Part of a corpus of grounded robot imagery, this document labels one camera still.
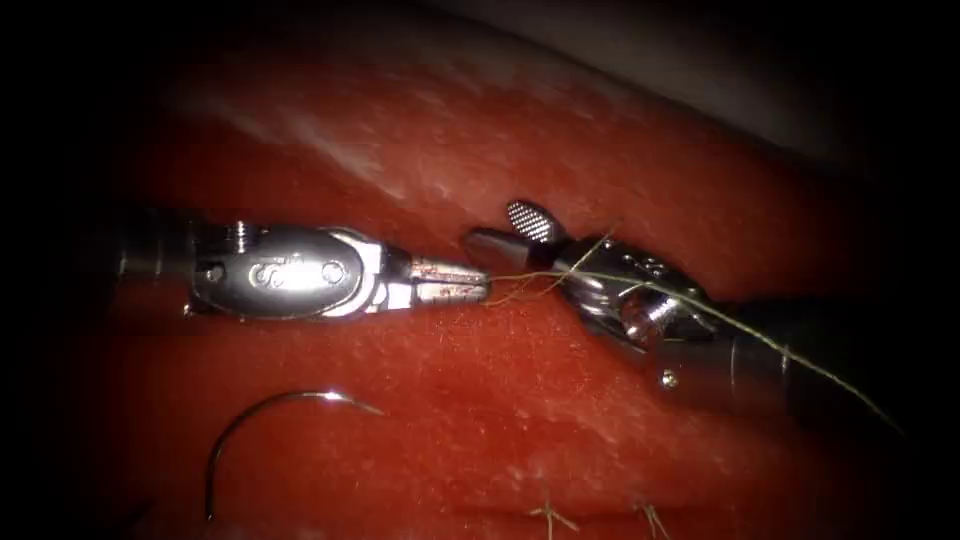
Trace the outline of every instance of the curved needle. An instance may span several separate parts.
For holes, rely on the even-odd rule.
[[[230,438],[230,435],[233,434],[240,426],[242,426],[247,420],[256,416],[257,413],[262,412],[272,405],[277,405],[284,401],[292,401],[294,399],[322,399],[329,402],[343,402],[349,403],[355,407],[359,407],[364,411],[379,416],[383,416],[384,413],[380,409],[373,407],[372,405],[367,405],[360,401],[356,401],[349,396],[345,396],[339,392],[333,390],[328,390],[326,392],[318,391],[295,391],[295,392],[284,392],[282,394],[277,394],[270,396],[262,401],[254,403],[250,407],[247,407],[243,412],[238,414],[233,421],[227,426],[226,429],[220,433],[220,436],[217,437],[217,441],[213,444],[213,448],[210,450],[210,457],[207,458],[207,474],[206,474],[206,484],[205,490],[206,494],[204,496],[204,506],[207,513],[207,521],[213,520],[213,502],[214,502],[214,478],[217,472],[217,460],[220,459],[220,454],[223,453],[223,446],[226,444],[227,439]]]

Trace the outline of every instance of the metal screw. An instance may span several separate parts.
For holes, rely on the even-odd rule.
[[[320,269],[320,276],[323,277],[323,280],[331,285],[340,283],[340,280],[343,279],[344,270],[343,265],[338,262],[328,262],[323,265],[323,268]]]
[[[680,380],[677,379],[677,374],[672,369],[665,369],[660,374],[660,386],[665,390],[673,390],[678,384],[680,384]]]
[[[221,279],[223,279],[223,267],[214,266],[210,270],[207,270],[206,272],[204,272],[203,276],[207,278],[207,281],[209,281],[210,283],[216,283]]]

